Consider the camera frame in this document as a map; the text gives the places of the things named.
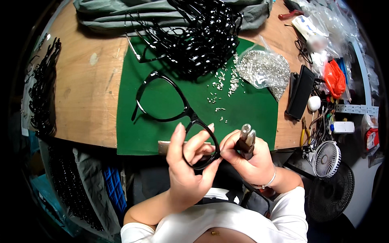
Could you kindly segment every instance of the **wooden workbench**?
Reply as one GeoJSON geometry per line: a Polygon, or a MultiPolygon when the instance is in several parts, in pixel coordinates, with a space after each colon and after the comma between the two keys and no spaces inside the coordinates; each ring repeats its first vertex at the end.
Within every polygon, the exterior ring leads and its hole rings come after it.
{"type": "MultiPolygon", "coordinates": [[[[273,50],[288,60],[291,71],[299,72],[296,34],[293,28],[284,26],[291,21],[277,18],[287,12],[283,1],[277,0],[263,25],[258,30],[243,31],[240,37],[257,42],[258,34],[262,35],[273,50]]],[[[121,37],[89,37],[79,28],[76,10],[70,2],[49,31],[62,42],[56,66],[55,137],[116,148],[117,101],[128,42],[121,37]]],[[[299,146],[301,124],[284,117],[288,91],[289,87],[279,101],[275,149],[299,146]]],[[[311,115],[307,110],[304,116],[309,123],[311,115]]]]}

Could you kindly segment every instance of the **fan grille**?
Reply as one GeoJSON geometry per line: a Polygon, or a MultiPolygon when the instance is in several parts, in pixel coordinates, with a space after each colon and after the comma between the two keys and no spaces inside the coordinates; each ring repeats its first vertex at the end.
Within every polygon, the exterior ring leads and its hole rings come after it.
{"type": "Polygon", "coordinates": [[[316,177],[308,195],[308,212],[316,222],[327,222],[338,217],[349,204],[354,193],[354,174],[342,163],[330,178],[316,177]]]}
{"type": "Polygon", "coordinates": [[[313,157],[313,169],[318,177],[333,176],[341,161],[341,153],[336,143],[326,141],[319,145],[313,157]]]}

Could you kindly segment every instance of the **person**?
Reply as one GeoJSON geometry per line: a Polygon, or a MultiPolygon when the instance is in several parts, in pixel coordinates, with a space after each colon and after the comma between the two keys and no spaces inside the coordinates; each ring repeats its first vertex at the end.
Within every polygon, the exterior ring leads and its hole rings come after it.
{"type": "MultiPolygon", "coordinates": [[[[208,126],[214,131],[213,123],[208,126]]],[[[235,150],[240,131],[228,134],[220,143],[221,158],[207,166],[202,175],[183,160],[195,164],[215,147],[204,143],[206,130],[185,145],[185,127],[179,123],[166,155],[170,188],[131,207],[121,229],[123,243],[230,243],[307,242],[303,182],[299,175],[275,167],[266,142],[256,138],[253,157],[247,161],[235,150]],[[225,159],[248,183],[266,185],[280,195],[270,209],[270,218],[230,201],[195,205],[211,191],[219,164],[225,159]]]]}

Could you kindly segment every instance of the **metal bracelet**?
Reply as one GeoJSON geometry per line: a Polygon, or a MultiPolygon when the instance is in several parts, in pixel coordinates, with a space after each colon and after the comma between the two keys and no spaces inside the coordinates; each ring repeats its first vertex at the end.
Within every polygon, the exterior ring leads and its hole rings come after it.
{"type": "Polygon", "coordinates": [[[274,175],[273,175],[273,178],[269,181],[269,183],[267,183],[265,185],[254,185],[254,184],[251,184],[253,188],[255,188],[255,189],[265,189],[265,187],[269,186],[274,181],[275,175],[277,174],[277,170],[275,169],[275,164],[273,164],[273,166],[274,166],[274,175]]]}

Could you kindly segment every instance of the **hand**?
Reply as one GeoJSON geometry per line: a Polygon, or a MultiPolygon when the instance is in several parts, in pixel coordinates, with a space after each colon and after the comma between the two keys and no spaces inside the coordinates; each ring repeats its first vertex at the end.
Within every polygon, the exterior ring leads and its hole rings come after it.
{"type": "MultiPolygon", "coordinates": [[[[208,127],[212,132],[215,130],[213,123],[208,127]]],[[[195,175],[194,170],[182,158],[182,150],[187,161],[195,164],[204,154],[213,152],[215,147],[204,144],[209,138],[206,130],[200,131],[183,146],[185,136],[185,127],[179,123],[170,139],[166,155],[170,176],[169,195],[172,205],[178,211],[193,206],[205,196],[212,187],[217,168],[222,160],[212,162],[203,170],[202,175],[195,175]]]]}
{"type": "Polygon", "coordinates": [[[234,149],[239,136],[240,130],[228,134],[220,143],[220,155],[239,172],[246,182],[255,185],[267,184],[274,175],[268,144],[256,137],[253,157],[247,161],[234,149]]]}

